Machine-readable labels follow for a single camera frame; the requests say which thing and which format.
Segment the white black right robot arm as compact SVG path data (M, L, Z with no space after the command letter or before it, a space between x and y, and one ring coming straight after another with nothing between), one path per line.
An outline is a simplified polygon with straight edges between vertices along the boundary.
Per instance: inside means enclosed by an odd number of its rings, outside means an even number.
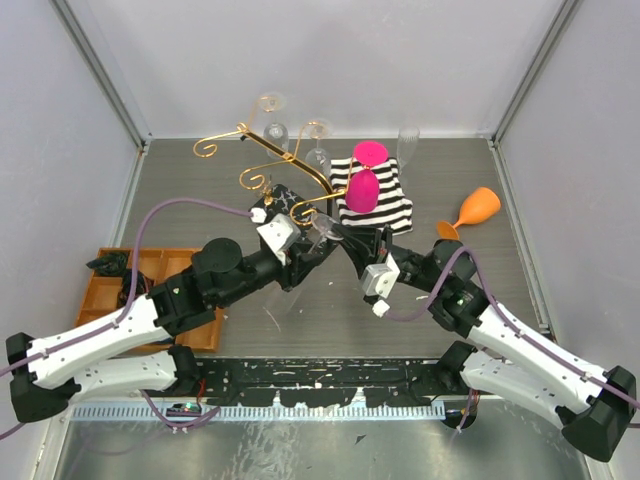
M438 240L421 255L395 245L388 228L337 230L376 316L409 322L430 314L459 335L438 363L444 390L498 395L546 419L584 455L611 460L639 410L631 372L592 364L519 320L458 240Z

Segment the gold wine glass rack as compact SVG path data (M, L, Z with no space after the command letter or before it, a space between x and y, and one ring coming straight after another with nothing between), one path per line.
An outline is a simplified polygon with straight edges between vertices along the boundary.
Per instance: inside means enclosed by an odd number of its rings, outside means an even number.
M297 157L304 132L310 127L324 126L322 122L309 121L300 128L293 153L277 146L273 141L267 140L266 138L252 130L251 123L253 122L259 110L265 113L275 113L283 107L284 99L282 95L275 93L264 94L254 102L249 119L246 122L239 122L233 131L216 134L197 140L192 147L192 151L197 157L211 158L216 154L218 150L218 145L216 144L218 140L227 137L238 136L241 140L251 140L255 144L265 149L268 153L273 154L277 158L276 161L247 168L240 174L239 184L245 190L250 191L262 191L268 189L268 178L262 173L264 169L287 165L295 167L297 170L303 172L305 175L312 178L324 191L323 196L297 202L292 207L288 208L290 219L300 227L307 227L312 225L311 216L318 213L318 210L314 206L316 202L324 201L327 207L327 214L331 215L333 212L333 201L337 198L346 199L346 196L349 193L349 188L351 186L353 161L350 161L349 164L346 185L344 187L334 189L329 179L323 173L306 164Z

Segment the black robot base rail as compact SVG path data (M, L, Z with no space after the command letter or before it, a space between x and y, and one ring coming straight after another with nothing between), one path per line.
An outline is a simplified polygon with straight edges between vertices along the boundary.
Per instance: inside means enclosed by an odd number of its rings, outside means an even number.
M199 358L200 393L211 406L293 408L340 406L364 396L377 408L429 406L435 398L465 396L469 388L422 358Z

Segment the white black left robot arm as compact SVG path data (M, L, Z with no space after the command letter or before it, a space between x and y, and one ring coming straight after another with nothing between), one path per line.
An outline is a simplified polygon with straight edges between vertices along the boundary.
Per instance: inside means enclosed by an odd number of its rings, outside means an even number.
M214 320L218 309L272 282L284 291L295 288L336 246L332 240L318 246L298 240L278 257L262 243L258 251L245 256L237 242L214 239L192 255L188 268L156 284L130 307L58 335L34 338L20 332L9 337L6 353L14 368L10 398L17 420L48 419L90 388L105 388L106 367L118 378L131 373L136 388L191 395L199 387L200 372L186 348L167 351L164 372L149 365L127 368L121 354L205 325Z

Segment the tall clear champagne flute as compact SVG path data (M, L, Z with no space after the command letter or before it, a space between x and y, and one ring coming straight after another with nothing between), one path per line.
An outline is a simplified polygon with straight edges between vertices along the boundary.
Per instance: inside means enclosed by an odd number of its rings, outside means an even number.
M416 126L404 126L399 129L396 143L396 158L399 171L402 171L413 158L419 136L420 130Z

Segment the pink plastic wine glass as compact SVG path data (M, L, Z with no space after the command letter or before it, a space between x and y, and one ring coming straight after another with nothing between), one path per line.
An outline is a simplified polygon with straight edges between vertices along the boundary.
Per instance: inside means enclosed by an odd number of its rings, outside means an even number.
M358 164L361 169L349 176L345 202L350 210L366 214L376 208L380 186L373 168L385 163L387 158L388 150L379 142L364 141L355 146L352 165Z

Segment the orange plastic wine glass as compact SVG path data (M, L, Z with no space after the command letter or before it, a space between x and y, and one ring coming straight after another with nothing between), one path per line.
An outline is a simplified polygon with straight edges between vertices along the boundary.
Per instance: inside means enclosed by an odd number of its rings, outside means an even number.
M461 204L454 223L439 221L436 230L441 239L459 240L458 229L465 225L477 225L489 220L501 209L499 196L488 187L478 187Z

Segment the clear stemmed wine glass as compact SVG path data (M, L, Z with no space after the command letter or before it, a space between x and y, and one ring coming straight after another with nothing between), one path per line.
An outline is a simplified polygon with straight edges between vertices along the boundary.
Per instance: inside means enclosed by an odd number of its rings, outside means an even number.
M305 162L328 177L331 172L332 155L324 147L323 141L332 133L330 122L320 118L312 119L304 127L304 133L313 141L312 148L305 156Z

